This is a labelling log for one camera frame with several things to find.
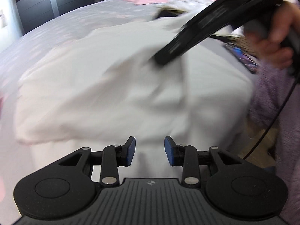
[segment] ribbed rubber surface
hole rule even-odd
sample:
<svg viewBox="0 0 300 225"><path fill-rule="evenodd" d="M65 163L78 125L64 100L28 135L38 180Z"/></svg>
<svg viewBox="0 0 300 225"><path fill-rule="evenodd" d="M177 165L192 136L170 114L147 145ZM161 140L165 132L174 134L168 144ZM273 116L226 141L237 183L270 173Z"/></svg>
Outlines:
<svg viewBox="0 0 300 225"><path fill-rule="evenodd" d="M41 221L23 217L17 225L284 225L278 217L239 221L214 210L199 190L182 187L177 179L126 179L104 189L92 206L73 217Z"/></svg>

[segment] white bedsheet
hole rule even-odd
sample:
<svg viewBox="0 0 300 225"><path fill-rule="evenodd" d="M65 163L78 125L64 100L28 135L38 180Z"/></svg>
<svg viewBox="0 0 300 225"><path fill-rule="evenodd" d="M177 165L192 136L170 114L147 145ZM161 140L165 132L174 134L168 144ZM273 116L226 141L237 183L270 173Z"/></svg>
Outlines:
<svg viewBox="0 0 300 225"><path fill-rule="evenodd" d="M32 146L36 168L83 146L99 151L135 136L121 179L179 177L180 168L168 166L166 135L198 150L230 148L243 132L251 81L201 45L159 72L147 62L189 16L95 30L28 70L19 82L16 135L39 143Z"/></svg>

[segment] black cable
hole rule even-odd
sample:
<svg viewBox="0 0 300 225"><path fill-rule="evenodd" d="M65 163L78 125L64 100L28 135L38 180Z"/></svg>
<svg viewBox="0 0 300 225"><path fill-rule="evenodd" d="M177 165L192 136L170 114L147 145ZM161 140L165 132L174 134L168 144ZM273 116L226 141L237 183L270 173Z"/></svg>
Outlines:
<svg viewBox="0 0 300 225"><path fill-rule="evenodd" d="M285 107L287 101L289 100L291 94L293 93L296 85L298 84L300 80L300 71L298 72L296 79L291 87L291 89L289 90L288 95L286 96L283 104L281 105L281 107L279 108L275 118L272 120L271 124L267 127L267 129L265 130L265 132L263 133L263 135L261 136L261 138L258 140L258 142L256 142L256 144L253 146L253 148L248 152L247 155L245 155L245 157L243 158L244 160L246 160L251 154L252 152L256 149L256 147L261 143L261 141L263 140L263 138L267 135L267 133L269 132L269 130L272 128L273 124L275 123L275 121L277 120L278 116L280 115L281 111L283 110L283 108Z"/></svg>

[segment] human hand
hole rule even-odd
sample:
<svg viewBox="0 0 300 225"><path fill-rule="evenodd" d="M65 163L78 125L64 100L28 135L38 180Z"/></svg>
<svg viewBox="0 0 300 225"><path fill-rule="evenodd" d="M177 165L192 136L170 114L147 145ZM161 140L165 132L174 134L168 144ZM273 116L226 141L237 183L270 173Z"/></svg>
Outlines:
<svg viewBox="0 0 300 225"><path fill-rule="evenodd" d="M272 18L267 39L262 39L255 33L245 33L245 36L258 54L259 59L271 63L275 68L283 69L289 67L293 62L293 50L289 47L282 48L280 46L280 43L288 35L291 26L300 35L300 9L295 4L284 2Z"/></svg>

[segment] purple fuzzy sleeve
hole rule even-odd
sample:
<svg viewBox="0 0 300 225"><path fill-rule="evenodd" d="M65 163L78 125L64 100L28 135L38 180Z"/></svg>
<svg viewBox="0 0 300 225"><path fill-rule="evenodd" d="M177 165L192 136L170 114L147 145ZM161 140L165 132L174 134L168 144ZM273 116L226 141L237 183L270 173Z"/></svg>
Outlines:
<svg viewBox="0 0 300 225"><path fill-rule="evenodd" d="M262 64L254 96L252 98L249 116L253 122L262 128L267 127L278 111L278 70L266 63Z"/></svg>
<svg viewBox="0 0 300 225"><path fill-rule="evenodd" d="M291 225L300 225L300 160L298 160L289 186L289 197L281 216Z"/></svg>

